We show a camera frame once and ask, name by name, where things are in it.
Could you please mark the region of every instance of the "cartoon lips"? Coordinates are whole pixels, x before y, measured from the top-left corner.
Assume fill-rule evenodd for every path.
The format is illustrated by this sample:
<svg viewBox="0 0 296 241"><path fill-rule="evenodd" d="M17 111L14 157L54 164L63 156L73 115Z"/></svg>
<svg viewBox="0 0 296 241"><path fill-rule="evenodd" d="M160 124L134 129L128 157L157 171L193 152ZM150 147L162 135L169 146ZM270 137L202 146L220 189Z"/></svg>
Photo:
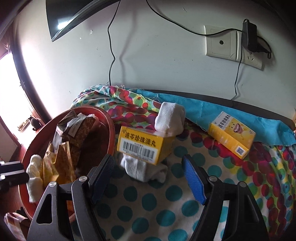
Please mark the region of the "cartoon lips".
<svg viewBox="0 0 296 241"><path fill-rule="evenodd" d="M243 129L239 124L236 124L233 131L241 134L243 132Z"/></svg>

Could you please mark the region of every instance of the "bright light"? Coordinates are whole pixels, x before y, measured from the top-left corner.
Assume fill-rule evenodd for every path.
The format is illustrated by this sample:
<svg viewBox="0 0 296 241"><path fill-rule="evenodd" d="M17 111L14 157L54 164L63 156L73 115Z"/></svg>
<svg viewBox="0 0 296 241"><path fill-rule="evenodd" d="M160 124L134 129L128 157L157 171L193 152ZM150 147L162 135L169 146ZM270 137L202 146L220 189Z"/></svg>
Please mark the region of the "bright light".
<svg viewBox="0 0 296 241"><path fill-rule="evenodd" d="M66 22L62 22L62 23L60 23L60 24L57 26L58 30L61 30L61 29L63 29L64 27L66 27L66 26L68 25L68 22L69 22L69 21L66 21Z"/></svg>

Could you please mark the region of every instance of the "yellow box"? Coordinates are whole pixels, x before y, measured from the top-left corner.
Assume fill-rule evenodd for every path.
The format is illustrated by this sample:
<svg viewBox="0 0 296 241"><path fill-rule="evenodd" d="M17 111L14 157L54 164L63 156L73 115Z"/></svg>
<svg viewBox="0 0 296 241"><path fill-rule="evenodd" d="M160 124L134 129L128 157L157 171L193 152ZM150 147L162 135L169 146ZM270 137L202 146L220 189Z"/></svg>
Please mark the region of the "yellow box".
<svg viewBox="0 0 296 241"><path fill-rule="evenodd" d="M248 154L256 135L249 127L223 111L210 124L208 133L241 159Z"/></svg>
<svg viewBox="0 0 296 241"><path fill-rule="evenodd" d="M122 126L117 151L156 165L172 153L174 141L161 132Z"/></svg>

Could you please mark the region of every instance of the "blue gripper pad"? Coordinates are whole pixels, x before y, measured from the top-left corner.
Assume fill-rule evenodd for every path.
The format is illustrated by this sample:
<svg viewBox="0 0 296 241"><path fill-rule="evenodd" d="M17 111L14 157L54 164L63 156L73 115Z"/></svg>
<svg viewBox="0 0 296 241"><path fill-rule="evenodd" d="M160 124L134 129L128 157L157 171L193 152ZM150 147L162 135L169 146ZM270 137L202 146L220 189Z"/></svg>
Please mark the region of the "blue gripper pad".
<svg viewBox="0 0 296 241"><path fill-rule="evenodd" d="M205 196L204 185L201 182L198 174L194 170L191 161L186 156L182 158L182 167L184 170L184 175L187 179L188 185L193 193L195 200L199 201L202 205L204 205L207 200Z"/></svg>
<svg viewBox="0 0 296 241"><path fill-rule="evenodd" d="M113 156L110 156L110 158L104 163L96 181L94 182L93 187L93 194L91 197L91 202L95 204L97 201L99 201L105 191L105 188L109 182L109 179L111 177L112 171L114 169L114 158Z"/></svg>

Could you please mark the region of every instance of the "wall plate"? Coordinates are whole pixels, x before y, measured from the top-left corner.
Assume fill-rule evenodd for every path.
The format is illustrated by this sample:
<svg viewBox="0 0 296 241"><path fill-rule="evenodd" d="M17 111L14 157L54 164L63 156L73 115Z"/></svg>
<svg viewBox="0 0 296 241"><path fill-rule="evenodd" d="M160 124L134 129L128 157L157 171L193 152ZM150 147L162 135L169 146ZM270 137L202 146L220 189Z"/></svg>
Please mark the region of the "wall plate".
<svg viewBox="0 0 296 241"><path fill-rule="evenodd" d="M242 33L238 33L237 35L237 61L240 61L241 56L241 35ZM249 50L242 47L242 63L251 65L255 68L262 69L262 58L263 58L263 52L261 53L252 53Z"/></svg>
<svg viewBox="0 0 296 241"><path fill-rule="evenodd" d="M205 25L205 33L217 33L225 28ZM206 37L206 55L236 61L237 59L237 32L224 33Z"/></svg>

